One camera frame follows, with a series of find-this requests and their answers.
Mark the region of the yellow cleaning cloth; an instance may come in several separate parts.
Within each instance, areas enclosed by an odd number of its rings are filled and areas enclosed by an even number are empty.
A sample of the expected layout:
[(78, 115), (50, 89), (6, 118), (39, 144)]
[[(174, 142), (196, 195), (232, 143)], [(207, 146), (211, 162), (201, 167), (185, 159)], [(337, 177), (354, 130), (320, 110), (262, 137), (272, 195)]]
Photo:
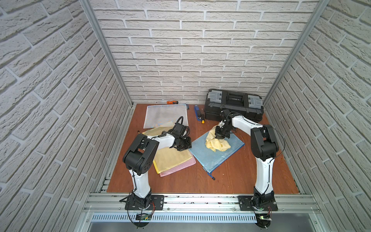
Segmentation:
[(221, 151), (224, 152), (231, 148), (228, 141), (225, 139), (217, 139), (216, 138), (216, 126), (212, 127), (212, 129), (208, 132), (206, 137), (205, 145), (208, 149), (211, 149), (213, 152)]

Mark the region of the yellow document bag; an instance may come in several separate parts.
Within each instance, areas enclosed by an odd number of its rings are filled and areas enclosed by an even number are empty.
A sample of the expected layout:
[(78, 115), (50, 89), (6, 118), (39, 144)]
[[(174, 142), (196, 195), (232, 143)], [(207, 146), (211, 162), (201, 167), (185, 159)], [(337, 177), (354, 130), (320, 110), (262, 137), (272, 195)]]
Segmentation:
[[(173, 128), (172, 122), (167, 122), (159, 127), (149, 129), (143, 132), (147, 136), (157, 136), (163, 131), (168, 131)], [(178, 151), (176, 148), (158, 149), (153, 161), (155, 170), (158, 174), (164, 175), (165, 172), (185, 163), (192, 159), (192, 155), (188, 150)]]

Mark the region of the blue document bag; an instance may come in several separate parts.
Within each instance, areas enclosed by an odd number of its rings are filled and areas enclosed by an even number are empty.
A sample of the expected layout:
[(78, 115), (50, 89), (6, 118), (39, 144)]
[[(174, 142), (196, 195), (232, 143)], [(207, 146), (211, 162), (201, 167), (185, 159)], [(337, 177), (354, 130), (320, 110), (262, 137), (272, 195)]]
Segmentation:
[(244, 143), (234, 134), (230, 135), (226, 141), (231, 145), (231, 148), (226, 151), (213, 152), (207, 148), (206, 137), (208, 133), (205, 133), (197, 140), (192, 141), (192, 148), (189, 149), (190, 153), (198, 160), (203, 166), (203, 169), (209, 174), (212, 173), (218, 166), (220, 166), (225, 160), (237, 152), (244, 146)]

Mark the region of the clear mesh document bag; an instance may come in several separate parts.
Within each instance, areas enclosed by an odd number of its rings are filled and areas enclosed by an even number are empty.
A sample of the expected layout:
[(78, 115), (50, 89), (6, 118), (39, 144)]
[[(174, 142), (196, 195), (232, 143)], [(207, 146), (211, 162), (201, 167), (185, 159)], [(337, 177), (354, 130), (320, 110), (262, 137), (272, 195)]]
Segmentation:
[(144, 129), (162, 126), (168, 122), (175, 123), (183, 117), (183, 125), (188, 126), (187, 105), (167, 104), (147, 106)]

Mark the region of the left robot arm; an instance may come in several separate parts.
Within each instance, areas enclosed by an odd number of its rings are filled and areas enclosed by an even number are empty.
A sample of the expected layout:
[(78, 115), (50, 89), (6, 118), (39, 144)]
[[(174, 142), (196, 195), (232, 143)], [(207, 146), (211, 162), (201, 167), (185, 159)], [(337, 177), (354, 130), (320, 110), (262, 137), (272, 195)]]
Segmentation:
[(128, 197), (128, 202), (139, 209), (147, 209), (152, 203), (148, 170), (156, 152), (163, 148), (174, 148), (177, 151), (191, 148), (190, 129), (183, 124), (183, 120), (184, 117), (181, 116), (172, 129), (163, 131), (157, 136), (137, 134), (123, 157), (133, 182), (133, 190)]

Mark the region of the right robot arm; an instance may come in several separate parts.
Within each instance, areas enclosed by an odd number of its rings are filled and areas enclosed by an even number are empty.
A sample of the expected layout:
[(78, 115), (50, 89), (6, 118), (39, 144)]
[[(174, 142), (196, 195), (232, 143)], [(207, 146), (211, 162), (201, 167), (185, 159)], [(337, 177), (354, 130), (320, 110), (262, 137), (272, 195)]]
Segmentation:
[(257, 178), (250, 206), (264, 210), (274, 201), (272, 185), (273, 164), (279, 151), (274, 128), (253, 122), (237, 112), (227, 109), (221, 112), (221, 122), (215, 128), (217, 139), (230, 138), (231, 131), (240, 129), (251, 137), (251, 151), (257, 162)]

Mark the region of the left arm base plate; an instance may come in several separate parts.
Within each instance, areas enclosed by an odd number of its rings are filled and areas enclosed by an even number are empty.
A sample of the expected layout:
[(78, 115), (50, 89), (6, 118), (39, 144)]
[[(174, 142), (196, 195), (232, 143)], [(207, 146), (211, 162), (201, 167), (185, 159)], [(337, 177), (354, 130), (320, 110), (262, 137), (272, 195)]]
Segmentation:
[(132, 210), (163, 210), (164, 205), (164, 195), (152, 195), (151, 199), (148, 200), (148, 206), (142, 206), (141, 203), (136, 200), (136, 195), (131, 195), (127, 198), (127, 202), (125, 205), (125, 210), (132, 211)]

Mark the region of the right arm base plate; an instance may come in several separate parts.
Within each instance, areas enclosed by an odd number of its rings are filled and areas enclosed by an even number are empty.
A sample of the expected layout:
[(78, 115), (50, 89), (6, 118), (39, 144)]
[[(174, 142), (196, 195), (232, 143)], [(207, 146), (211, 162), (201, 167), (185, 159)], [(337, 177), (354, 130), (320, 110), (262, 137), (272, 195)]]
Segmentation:
[(253, 206), (253, 195), (239, 195), (237, 196), (239, 207), (241, 211), (254, 211), (254, 212), (262, 212), (262, 211), (278, 211), (278, 206), (273, 199), (267, 203), (263, 203), (263, 205), (259, 207)]

